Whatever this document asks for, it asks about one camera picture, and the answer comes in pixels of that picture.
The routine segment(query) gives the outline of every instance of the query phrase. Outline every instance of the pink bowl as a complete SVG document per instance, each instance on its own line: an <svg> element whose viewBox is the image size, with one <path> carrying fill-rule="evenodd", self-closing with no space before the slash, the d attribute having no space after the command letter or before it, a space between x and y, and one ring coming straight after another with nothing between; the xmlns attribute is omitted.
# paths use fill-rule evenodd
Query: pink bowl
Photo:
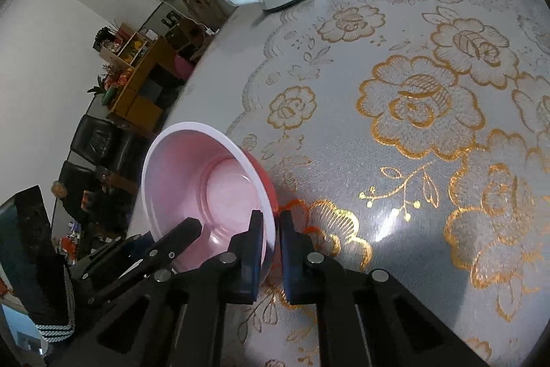
<svg viewBox="0 0 550 367"><path fill-rule="evenodd" d="M155 240L187 217L201 221L201 236L174 260L180 272L225 252L231 237L248 229L252 210L261 210L261 279L267 276L276 239L275 189L259 163L221 132L196 122L166 128L145 158L141 196Z"/></svg>

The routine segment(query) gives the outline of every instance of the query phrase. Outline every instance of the kettle base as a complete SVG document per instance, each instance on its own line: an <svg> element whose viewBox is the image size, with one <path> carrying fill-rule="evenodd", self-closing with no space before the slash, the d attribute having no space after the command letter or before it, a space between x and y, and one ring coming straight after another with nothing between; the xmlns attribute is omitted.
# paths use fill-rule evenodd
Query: kettle base
<svg viewBox="0 0 550 367"><path fill-rule="evenodd" d="M302 2L303 0L292 0L290 2L284 3L283 5L279 5L278 7L275 7L273 9L264 10L263 12L266 14L269 13L275 13L284 9L287 9L288 7L292 7L293 5L296 5L299 2Z"/></svg>

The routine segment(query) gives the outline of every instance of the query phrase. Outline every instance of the table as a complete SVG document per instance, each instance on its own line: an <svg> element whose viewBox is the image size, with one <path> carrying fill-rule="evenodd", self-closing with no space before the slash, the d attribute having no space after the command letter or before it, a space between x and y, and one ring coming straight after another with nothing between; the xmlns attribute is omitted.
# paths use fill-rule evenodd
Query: table
<svg viewBox="0 0 550 367"><path fill-rule="evenodd" d="M319 250L389 270L514 366L550 315L549 64L543 0L246 6L167 126L226 130ZM146 230L138 203L129 233ZM314 308L288 304L280 277L276 262L254 306L230 307L222 365L318 365Z"/></svg>

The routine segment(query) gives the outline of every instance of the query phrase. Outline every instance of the red object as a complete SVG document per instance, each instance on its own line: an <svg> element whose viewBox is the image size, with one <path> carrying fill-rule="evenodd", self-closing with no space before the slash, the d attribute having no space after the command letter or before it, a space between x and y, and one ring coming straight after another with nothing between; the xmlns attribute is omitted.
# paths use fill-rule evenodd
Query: red object
<svg viewBox="0 0 550 367"><path fill-rule="evenodd" d="M179 77L182 80L187 81L193 71L195 70L193 64L189 63L185 58L180 57L178 54L174 58L175 71L178 72Z"/></svg>
<svg viewBox="0 0 550 367"><path fill-rule="evenodd" d="M76 260L76 244L69 237L61 238L59 246L67 252L69 261Z"/></svg>
<svg viewBox="0 0 550 367"><path fill-rule="evenodd" d="M266 189L267 197L270 201L269 204L271 206L271 210L273 211L273 215L275 218L277 218L279 216L279 203L277 202L277 193L275 192L275 187L271 182L270 176L252 154L250 154L246 150L243 150L243 153L258 173L260 181L262 181L263 188Z"/></svg>

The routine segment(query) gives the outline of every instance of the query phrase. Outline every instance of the decorative item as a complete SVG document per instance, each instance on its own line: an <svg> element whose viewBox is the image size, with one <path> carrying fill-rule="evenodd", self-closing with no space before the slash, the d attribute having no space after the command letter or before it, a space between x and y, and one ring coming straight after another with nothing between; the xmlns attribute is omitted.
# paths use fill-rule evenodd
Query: decorative item
<svg viewBox="0 0 550 367"><path fill-rule="evenodd" d="M116 41L113 42L113 41L109 41L108 39L103 41L101 43L101 46L105 47L108 50L111 50L111 52L115 54L119 53L120 49L122 48L122 44L120 42L116 42Z"/></svg>
<svg viewBox="0 0 550 367"><path fill-rule="evenodd" d="M104 42L112 42L115 39L116 31L112 30L111 27L103 27L96 33L96 38L93 41L93 48L98 52L101 51L101 47L104 46Z"/></svg>
<svg viewBox="0 0 550 367"><path fill-rule="evenodd" d="M86 92L93 92L94 97L101 94L105 95L107 93L107 90L105 89L105 78L101 79L101 77L97 76L97 86L94 86L91 89L88 89Z"/></svg>
<svg viewBox="0 0 550 367"><path fill-rule="evenodd" d="M103 106L107 106L109 102L114 98L114 96L117 94L118 86L117 85L111 85L105 95L103 96L101 100L101 104Z"/></svg>

